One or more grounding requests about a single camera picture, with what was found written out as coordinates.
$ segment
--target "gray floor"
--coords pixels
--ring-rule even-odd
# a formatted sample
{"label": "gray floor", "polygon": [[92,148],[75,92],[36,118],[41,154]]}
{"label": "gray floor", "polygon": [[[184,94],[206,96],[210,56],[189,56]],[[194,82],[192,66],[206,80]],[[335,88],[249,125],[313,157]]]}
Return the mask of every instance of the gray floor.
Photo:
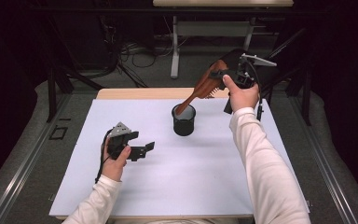
{"label": "gray floor", "polygon": [[[257,54],[267,52],[271,41],[266,39],[269,37],[256,37],[252,50]],[[171,57],[158,57],[147,68],[133,66],[131,57],[124,64],[132,68],[149,87],[193,87],[209,64],[236,45],[241,45],[235,41],[219,42],[217,45],[209,42],[204,46],[195,43],[197,47],[194,48],[192,44],[181,47],[180,75],[176,80],[170,78]],[[134,61],[148,64],[152,58],[138,54]],[[134,87],[119,72],[94,80],[109,88]],[[59,94],[60,111],[50,124],[46,124],[47,84],[36,88],[38,103],[33,117],[0,171],[0,223],[60,223],[48,216],[52,195],[61,184],[90,103],[97,93],[79,81],[73,80],[73,83],[76,87],[73,94]],[[284,86],[276,88],[270,107],[300,186],[313,205],[310,207],[312,223],[358,223],[358,185],[331,143],[323,101],[312,94],[312,125],[307,127],[298,115],[300,98],[286,97],[282,91]],[[64,139],[48,139],[55,127],[67,128]],[[318,159],[321,155],[318,150],[322,151],[326,163]],[[330,174],[324,173],[326,167],[331,169],[328,170]]]}

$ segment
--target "brown hairbrush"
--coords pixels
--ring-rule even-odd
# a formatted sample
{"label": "brown hairbrush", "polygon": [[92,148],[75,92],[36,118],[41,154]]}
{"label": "brown hairbrush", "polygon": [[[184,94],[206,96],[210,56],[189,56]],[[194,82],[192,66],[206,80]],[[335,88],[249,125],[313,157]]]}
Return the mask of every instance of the brown hairbrush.
{"label": "brown hairbrush", "polygon": [[219,86],[222,84],[221,78],[211,78],[210,74],[212,72],[218,72],[219,70],[228,70],[228,67],[225,62],[222,60],[217,60],[215,63],[209,67],[209,69],[202,75],[200,80],[197,82],[194,87],[193,93],[178,107],[176,107],[175,113],[177,115],[182,114],[186,107],[196,98],[211,98],[213,94],[218,91]]}

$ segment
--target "hand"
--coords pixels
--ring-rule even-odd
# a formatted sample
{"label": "hand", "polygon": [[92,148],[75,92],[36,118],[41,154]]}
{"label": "hand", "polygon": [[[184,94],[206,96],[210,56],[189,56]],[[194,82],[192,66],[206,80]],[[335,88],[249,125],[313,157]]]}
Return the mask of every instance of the hand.
{"label": "hand", "polygon": [[231,108],[234,113],[245,107],[255,108],[259,97],[257,84],[249,89],[240,89],[229,75],[223,76],[223,82],[229,90]]}
{"label": "hand", "polygon": [[107,153],[107,143],[109,138],[106,139],[104,150],[103,150],[103,171],[102,175],[108,177],[109,179],[115,180],[117,182],[121,181],[120,178],[123,174],[123,168],[127,164],[127,158],[130,156],[131,147],[126,146],[121,151],[117,160],[112,160]]}

